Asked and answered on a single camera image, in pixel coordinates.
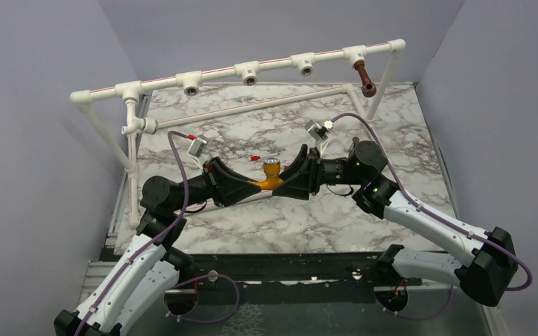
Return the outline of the orange water faucet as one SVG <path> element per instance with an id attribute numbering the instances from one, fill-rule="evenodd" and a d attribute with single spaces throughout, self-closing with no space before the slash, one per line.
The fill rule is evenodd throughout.
<path id="1" fill-rule="evenodd" d="M 284 180 L 280 178 L 281 162 L 276 157 L 268 157 L 263 161 L 263 172 L 265 179 L 263 181 L 250 181 L 262 190 L 274 190 L 283 184 Z"/>

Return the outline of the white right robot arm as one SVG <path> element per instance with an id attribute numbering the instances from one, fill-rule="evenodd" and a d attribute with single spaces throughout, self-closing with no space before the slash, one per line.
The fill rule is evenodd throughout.
<path id="1" fill-rule="evenodd" d="M 496 307 L 518 270 L 510 233 L 500 227 L 488 231 L 427 206 L 383 174 L 387 163 L 374 141 L 356 142 L 347 157 L 336 159 L 324 159 L 316 148 L 302 146 L 272 194 L 308 200 L 322 185 L 357 186 L 352 199 L 363 212 L 402 225 L 450 255 L 442 260 L 433 253 L 391 247 L 376 266 L 382 283 L 431 279 L 458 286 L 477 303 Z"/>

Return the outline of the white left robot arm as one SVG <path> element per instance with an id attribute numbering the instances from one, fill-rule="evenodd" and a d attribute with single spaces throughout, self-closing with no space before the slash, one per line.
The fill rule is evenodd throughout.
<path id="1" fill-rule="evenodd" d="M 173 248 L 186 224 L 186 208 L 207 200 L 227 207 L 261 191 L 217 157 L 192 178 L 179 169 L 181 183 L 162 176 L 145 182 L 141 200 L 145 212 L 136 235 L 93 293 L 75 310 L 57 315 L 56 335 L 126 335 L 165 290 L 191 281 L 189 256 Z"/>

